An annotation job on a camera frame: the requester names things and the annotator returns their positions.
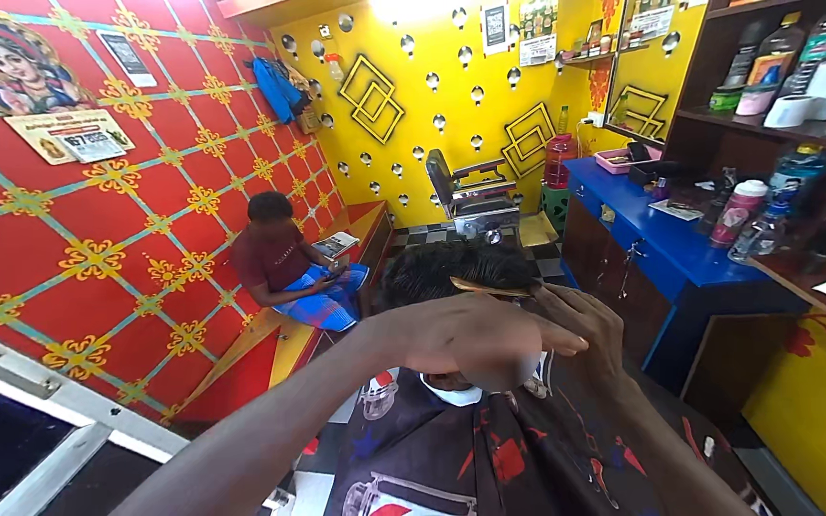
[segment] blue counter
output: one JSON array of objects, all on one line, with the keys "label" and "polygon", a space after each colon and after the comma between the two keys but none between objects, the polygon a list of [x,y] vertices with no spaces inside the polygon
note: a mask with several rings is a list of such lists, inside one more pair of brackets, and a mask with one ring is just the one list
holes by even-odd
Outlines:
[{"label": "blue counter", "polygon": [[[672,392],[680,393],[712,316],[807,310],[807,303],[758,269],[736,264],[728,259],[727,250],[711,247],[708,237],[694,231],[696,221],[686,222],[649,207],[652,197],[626,175],[607,172],[594,158],[565,165],[570,171],[570,205],[581,202],[594,217],[600,217],[602,204],[613,209],[613,224],[600,223],[620,249],[628,251],[636,244],[640,253],[633,263],[671,303],[642,367]],[[570,246],[569,227],[567,222],[564,255],[580,252]],[[575,278],[565,261],[563,267],[567,277]],[[634,331],[630,322],[626,331]]]}]

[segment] red wall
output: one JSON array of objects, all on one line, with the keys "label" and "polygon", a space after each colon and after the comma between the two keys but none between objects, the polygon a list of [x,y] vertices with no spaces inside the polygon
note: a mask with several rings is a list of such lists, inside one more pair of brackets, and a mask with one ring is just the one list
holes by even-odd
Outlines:
[{"label": "red wall", "polygon": [[[51,166],[0,113],[0,341],[167,422],[257,311],[225,264],[247,198],[291,194],[309,240],[342,202],[316,141],[260,119],[275,115],[241,64],[271,55],[260,30],[211,0],[59,4],[0,0],[0,16],[49,41],[136,148]],[[133,88],[94,32],[130,25],[156,87]]]}]

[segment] poster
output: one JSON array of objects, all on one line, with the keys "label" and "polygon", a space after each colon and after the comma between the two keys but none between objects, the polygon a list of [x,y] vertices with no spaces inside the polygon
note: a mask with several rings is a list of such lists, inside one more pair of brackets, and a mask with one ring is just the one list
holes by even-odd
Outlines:
[{"label": "poster", "polygon": [[51,165],[76,161],[59,142],[59,136],[102,130],[125,151],[136,147],[106,109],[5,117],[5,122]]},{"label": "poster", "polygon": [[126,154],[117,141],[102,130],[60,135],[56,139],[82,163],[109,160]]},{"label": "poster", "polygon": [[519,20],[522,24],[521,66],[543,65],[556,57],[556,20],[559,3],[556,0],[522,2]]},{"label": "poster", "polygon": [[149,73],[142,62],[142,58],[132,48],[130,42],[121,32],[111,32],[109,30],[98,30],[98,38],[108,48],[110,55],[114,56],[117,64],[130,77],[133,86],[137,88],[157,86],[155,77]]},{"label": "poster", "polygon": [[484,57],[508,51],[511,43],[509,1],[480,6],[480,17]]},{"label": "poster", "polygon": [[674,16],[674,6],[665,6],[633,15],[630,21],[630,32],[642,31],[642,40],[648,41],[659,38],[668,33],[671,28],[671,18]]},{"label": "poster", "polygon": [[97,104],[48,41],[24,25],[0,18],[2,113],[57,113]]}]

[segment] blue cabinet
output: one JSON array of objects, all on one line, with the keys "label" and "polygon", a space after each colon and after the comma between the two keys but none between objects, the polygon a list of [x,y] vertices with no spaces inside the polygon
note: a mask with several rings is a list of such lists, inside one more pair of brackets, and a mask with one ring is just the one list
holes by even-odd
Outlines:
[{"label": "blue cabinet", "polygon": [[[623,317],[626,355],[671,392],[680,394],[710,317],[807,310],[764,273],[710,247],[695,222],[650,208],[648,193],[625,175],[593,158],[566,165],[566,276]],[[602,205],[614,210],[613,223],[599,220]]]}]

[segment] hand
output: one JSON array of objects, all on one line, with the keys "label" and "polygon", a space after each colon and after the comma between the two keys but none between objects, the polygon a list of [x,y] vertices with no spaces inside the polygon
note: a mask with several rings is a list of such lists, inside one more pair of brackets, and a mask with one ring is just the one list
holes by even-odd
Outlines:
[{"label": "hand", "polygon": [[590,343],[581,362],[592,387],[620,387],[629,378],[623,371],[623,319],[607,305],[575,288],[550,284],[536,287],[534,299],[548,319]]},{"label": "hand", "polygon": [[461,294],[386,311],[353,332],[384,354],[382,362],[444,374],[498,366],[542,346],[575,355],[588,343],[568,330],[487,294]]},{"label": "hand", "polygon": [[337,278],[333,278],[331,280],[327,280],[326,277],[320,276],[314,282],[314,285],[308,287],[308,290],[311,291],[311,294],[317,294],[327,290],[327,288],[331,287],[334,283],[337,282]]},{"label": "hand", "polygon": [[343,274],[343,271],[345,271],[346,267],[349,266],[350,257],[343,255],[334,260],[333,262],[330,262],[330,264],[327,266],[327,271],[333,276],[339,276]]}]

